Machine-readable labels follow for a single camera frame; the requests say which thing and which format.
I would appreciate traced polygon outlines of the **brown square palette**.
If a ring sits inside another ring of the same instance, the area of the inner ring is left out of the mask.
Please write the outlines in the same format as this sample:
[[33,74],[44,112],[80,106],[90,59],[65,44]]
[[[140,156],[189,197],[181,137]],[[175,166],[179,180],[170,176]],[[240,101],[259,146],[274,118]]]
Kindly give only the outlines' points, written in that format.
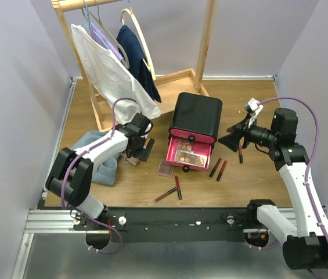
[[165,159],[161,160],[158,168],[157,168],[157,174],[166,176],[166,177],[172,177],[174,173],[175,166],[172,164],[169,164]]

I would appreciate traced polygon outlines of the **square clear blush palette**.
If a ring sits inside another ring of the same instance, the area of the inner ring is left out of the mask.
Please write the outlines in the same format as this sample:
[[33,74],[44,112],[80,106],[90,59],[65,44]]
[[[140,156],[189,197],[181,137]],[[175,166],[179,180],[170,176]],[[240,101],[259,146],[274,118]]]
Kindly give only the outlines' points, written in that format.
[[179,139],[178,143],[177,143],[177,148],[180,150],[191,152],[192,151],[192,143],[186,139]]

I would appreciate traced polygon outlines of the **long clear eyeshadow palette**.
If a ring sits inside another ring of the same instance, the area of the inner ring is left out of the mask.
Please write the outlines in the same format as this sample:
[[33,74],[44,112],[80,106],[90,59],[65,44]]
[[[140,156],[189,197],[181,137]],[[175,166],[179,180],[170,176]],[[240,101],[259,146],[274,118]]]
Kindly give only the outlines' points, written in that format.
[[205,155],[177,150],[174,161],[204,167],[207,163],[207,157]]

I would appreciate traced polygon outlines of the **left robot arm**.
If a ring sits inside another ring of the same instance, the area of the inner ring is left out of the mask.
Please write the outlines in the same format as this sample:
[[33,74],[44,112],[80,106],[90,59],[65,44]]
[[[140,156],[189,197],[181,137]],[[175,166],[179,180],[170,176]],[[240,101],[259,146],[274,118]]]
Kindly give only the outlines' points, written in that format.
[[87,215],[86,222],[95,230],[106,225],[107,206],[91,193],[92,176],[113,155],[147,161],[154,139],[146,142],[153,122],[136,113],[131,122],[118,124],[102,138],[75,150],[61,149],[50,170],[45,188],[58,196],[63,206],[69,204]]

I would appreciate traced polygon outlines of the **pink drawer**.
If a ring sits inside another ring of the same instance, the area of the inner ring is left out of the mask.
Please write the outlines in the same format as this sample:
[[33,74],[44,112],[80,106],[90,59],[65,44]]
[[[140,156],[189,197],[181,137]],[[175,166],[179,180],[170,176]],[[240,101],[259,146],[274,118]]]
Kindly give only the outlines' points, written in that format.
[[210,164],[212,146],[203,142],[189,142],[187,139],[171,137],[166,162],[181,167],[184,172],[207,170]]

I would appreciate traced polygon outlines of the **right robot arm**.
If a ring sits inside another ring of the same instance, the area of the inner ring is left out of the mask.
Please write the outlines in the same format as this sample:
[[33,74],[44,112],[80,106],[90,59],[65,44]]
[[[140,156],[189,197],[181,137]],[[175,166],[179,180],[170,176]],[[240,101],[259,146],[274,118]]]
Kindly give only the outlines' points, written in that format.
[[253,228],[265,225],[282,245],[283,257],[292,270],[328,269],[328,218],[321,207],[308,170],[308,154],[295,142],[298,117],[295,111],[277,108],[269,129],[256,125],[247,115],[227,129],[218,141],[236,152],[249,143],[266,147],[268,156],[283,179],[295,214],[295,223],[282,215],[269,199],[248,204],[246,223]]

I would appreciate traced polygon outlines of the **black drawer organizer box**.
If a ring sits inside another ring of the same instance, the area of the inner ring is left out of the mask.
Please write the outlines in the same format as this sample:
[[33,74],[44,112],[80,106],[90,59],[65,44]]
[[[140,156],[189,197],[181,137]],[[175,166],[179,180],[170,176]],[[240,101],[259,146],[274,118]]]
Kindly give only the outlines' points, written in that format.
[[214,145],[222,113],[222,101],[210,96],[181,92],[169,126],[169,135]]

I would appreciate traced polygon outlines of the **pink eyeshadow palette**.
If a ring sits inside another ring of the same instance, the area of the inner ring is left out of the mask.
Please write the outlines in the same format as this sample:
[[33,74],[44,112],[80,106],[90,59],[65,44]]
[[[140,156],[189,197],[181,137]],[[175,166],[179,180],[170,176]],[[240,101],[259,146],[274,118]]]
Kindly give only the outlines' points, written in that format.
[[137,159],[137,158],[128,158],[128,157],[125,157],[125,159],[124,159],[124,163],[129,163],[129,164],[131,164],[133,166],[136,166],[139,162],[140,162],[140,160]]

